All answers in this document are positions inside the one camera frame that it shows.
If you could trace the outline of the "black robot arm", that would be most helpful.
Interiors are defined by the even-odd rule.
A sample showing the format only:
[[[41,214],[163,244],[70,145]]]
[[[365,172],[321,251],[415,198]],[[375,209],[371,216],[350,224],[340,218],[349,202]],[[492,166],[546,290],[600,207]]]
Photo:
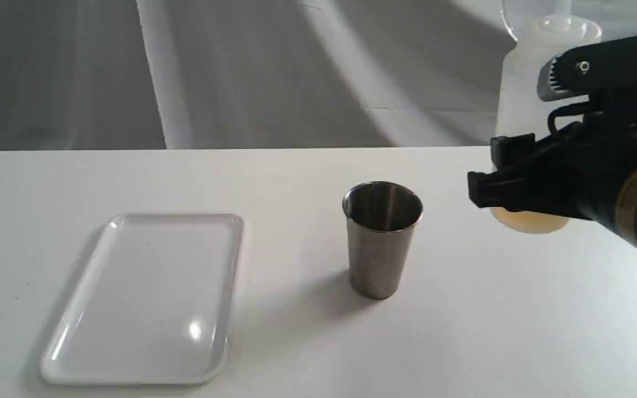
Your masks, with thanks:
[[[495,171],[471,171],[476,207],[592,220],[637,247],[637,35],[582,45],[539,70],[548,135],[492,138]]]

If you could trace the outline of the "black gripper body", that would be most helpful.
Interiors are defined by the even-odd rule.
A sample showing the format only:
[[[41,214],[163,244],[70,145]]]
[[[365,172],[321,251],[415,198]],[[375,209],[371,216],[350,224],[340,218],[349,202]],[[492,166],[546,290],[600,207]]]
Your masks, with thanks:
[[[476,207],[592,219],[637,170],[637,91],[601,91],[552,111],[551,133],[494,138],[495,171],[470,172]]]

